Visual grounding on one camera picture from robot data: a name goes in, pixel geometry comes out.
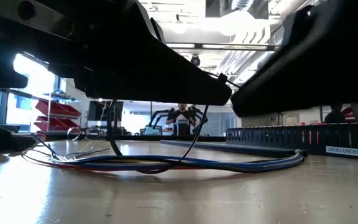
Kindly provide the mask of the black background monitor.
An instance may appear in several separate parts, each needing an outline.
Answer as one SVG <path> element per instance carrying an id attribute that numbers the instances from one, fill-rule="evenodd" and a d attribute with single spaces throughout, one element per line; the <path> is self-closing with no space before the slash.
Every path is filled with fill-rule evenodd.
<path id="1" fill-rule="evenodd" d="M 89 110 L 87 116 L 88 126 L 106 126 L 107 115 L 109 114 L 109 106 L 111 101 L 93 100 L 89 103 Z M 121 127 L 122 109 L 124 102 L 116 101 L 114 104 L 114 111 L 112 112 L 112 124 L 117 121 L 117 127 Z"/>

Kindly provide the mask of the clear safety glasses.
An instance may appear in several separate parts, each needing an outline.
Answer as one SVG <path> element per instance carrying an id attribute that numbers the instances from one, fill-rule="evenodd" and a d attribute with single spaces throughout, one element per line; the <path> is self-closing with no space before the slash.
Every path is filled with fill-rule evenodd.
<path id="1" fill-rule="evenodd" d="M 72 141 L 90 141 L 106 139 L 106 132 L 100 128 L 73 127 L 67 131 L 67 139 Z"/>

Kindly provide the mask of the person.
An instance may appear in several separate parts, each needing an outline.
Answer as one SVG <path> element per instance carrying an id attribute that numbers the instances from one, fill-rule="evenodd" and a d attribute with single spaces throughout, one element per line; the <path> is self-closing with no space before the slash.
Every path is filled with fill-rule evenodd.
<path id="1" fill-rule="evenodd" d="M 178 109 L 174 110 L 173 112 L 169 112 L 168 118 L 165 122 L 166 125 L 173 124 L 173 134 L 180 135 L 178 132 L 178 125 L 179 123 L 186 123 L 186 126 L 183 126 L 182 135 L 190 134 L 190 126 L 195 127 L 196 122 L 195 119 L 192 117 L 191 111 L 187 110 L 186 103 L 179 103 Z"/>
<path id="2" fill-rule="evenodd" d="M 341 113 L 342 104 L 330 105 L 331 112 L 324 118 L 324 122 L 328 124 L 345 123 L 345 116 Z"/>

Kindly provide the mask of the red storage bin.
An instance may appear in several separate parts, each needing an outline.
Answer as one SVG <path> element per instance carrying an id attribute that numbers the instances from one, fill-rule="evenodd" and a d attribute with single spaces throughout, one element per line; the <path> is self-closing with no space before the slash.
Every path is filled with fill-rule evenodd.
<path id="1" fill-rule="evenodd" d="M 344 108 L 341 113 L 344 115 L 345 122 L 355 123 L 356 117 L 353 114 L 353 109 L 351 107 Z"/>

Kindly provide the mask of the black slotted cable tray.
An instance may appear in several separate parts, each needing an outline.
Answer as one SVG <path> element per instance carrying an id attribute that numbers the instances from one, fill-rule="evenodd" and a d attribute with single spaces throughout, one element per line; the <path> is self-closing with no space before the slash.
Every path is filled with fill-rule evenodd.
<path id="1" fill-rule="evenodd" d="M 358 159 L 358 123 L 230 128 L 226 142 Z"/>

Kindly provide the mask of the shelf with red bins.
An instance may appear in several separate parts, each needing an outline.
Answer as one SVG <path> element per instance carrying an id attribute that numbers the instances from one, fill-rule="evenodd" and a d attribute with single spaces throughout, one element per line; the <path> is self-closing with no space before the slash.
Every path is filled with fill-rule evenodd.
<path id="1" fill-rule="evenodd" d="M 33 109 L 35 110 L 34 124 L 39 133 L 64 133 L 69 131 L 76 132 L 80 127 L 81 111 L 74 108 L 72 103 L 81 101 L 67 95 L 60 89 L 55 89 L 50 93 L 32 96 L 35 100 Z"/>

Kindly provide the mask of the long ceiling light strip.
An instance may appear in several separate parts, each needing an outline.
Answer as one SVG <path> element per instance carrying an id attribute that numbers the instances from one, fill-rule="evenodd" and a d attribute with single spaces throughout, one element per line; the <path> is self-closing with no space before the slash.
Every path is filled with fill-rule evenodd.
<path id="1" fill-rule="evenodd" d="M 276 51 L 279 45 L 267 44 L 209 44 L 209 43 L 168 43 L 171 49 L 194 50 L 251 50 L 251 51 Z"/>

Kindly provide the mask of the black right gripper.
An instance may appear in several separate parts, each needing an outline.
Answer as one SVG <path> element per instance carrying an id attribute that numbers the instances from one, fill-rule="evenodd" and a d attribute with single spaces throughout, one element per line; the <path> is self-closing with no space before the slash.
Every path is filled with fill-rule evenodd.
<path id="1" fill-rule="evenodd" d="M 358 0 L 306 6 L 285 45 L 232 96 L 238 116 L 358 101 Z"/>

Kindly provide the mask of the long black zip tie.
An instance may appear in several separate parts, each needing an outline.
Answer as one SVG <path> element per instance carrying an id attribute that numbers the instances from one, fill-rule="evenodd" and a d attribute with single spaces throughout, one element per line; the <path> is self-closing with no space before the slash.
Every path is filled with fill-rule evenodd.
<path id="1" fill-rule="evenodd" d="M 235 87 L 239 87 L 238 85 L 236 85 L 235 83 L 229 81 L 227 79 L 227 76 L 224 75 L 223 73 L 220 73 L 219 75 L 207 72 L 209 75 L 212 75 L 214 77 L 217 77 L 218 80 L 224 84 L 229 83 Z M 115 142 L 115 128 L 116 128 L 116 109 L 115 109 L 115 104 L 116 104 L 117 100 L 112 100 L 112 102 L 109 105 L 109 109 L 108 109 L 108 115 L 107 115 L 107 138 L 110 142 L 110 145 L 112 147 L 112 150 L 114 151 L 114 153 L 117 156 L 123 156 L 122 152 L 120 151 L 120 149 L 118 148 L 116 142 Z M 185 154 L 176 162 L 168 164 L 167 168 L 163 168 L 163 169 L 157 169 L 157 170 L 146 170 L 146 171 L 142 171 L 142 170 L 137 170 L 137 172 L 140 172 L 142 174 L 161 174 L 162 172 L 166 172 L 170 169 L 173 169 L 176 166 L 180 165 L 180 162 L 186 158 L 186 156 L 190 153 L 190 151 L 192 150 L 193 146 L 195 145 L 195 143 L 197 142 L 199 136 L 200 136 L 200 132 L 201 129 L 203 127 L 203 121 L 206 118 L 206 113 L 208 111 L 209 106 L 207 105 L 204 109 L 203 112 L 203 117 L 201 118 L 201 122 L 200 122 L 200 126 L 197 129 L 197 132 L 194 136 L 194 139 L 190 145 L 190 147 L 188 148 L 188 150 L 185 152 Z"/>

